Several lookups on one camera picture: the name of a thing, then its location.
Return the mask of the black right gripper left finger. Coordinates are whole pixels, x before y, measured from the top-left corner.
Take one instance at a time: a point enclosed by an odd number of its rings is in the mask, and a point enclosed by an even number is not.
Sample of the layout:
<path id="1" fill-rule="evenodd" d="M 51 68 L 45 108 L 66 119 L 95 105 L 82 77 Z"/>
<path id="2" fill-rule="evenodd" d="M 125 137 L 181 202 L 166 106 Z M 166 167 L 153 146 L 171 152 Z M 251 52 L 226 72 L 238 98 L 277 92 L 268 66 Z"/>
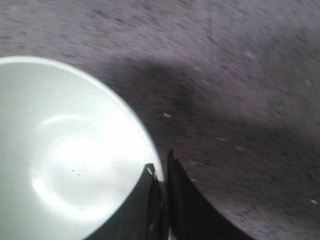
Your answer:
<path id="1" fill-rule="evenodd" d="M 88 240 L 166 240 L 168 208 L 154 165 L 148 163 L 125 201 Z"/>

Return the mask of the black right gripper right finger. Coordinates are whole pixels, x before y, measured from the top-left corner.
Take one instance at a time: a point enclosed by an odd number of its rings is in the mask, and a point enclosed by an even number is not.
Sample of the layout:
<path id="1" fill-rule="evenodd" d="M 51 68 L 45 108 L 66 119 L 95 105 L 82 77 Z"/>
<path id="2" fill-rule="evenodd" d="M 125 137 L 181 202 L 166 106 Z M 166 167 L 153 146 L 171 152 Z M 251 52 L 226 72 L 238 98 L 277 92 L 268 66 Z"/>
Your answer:
<path id="1" fill-rule="evenodd" d="M 251 240 L 252 237 L 220 214 L 195 187 L 182 164 L 167 157 L 169 220 L 177 240 Z"/>

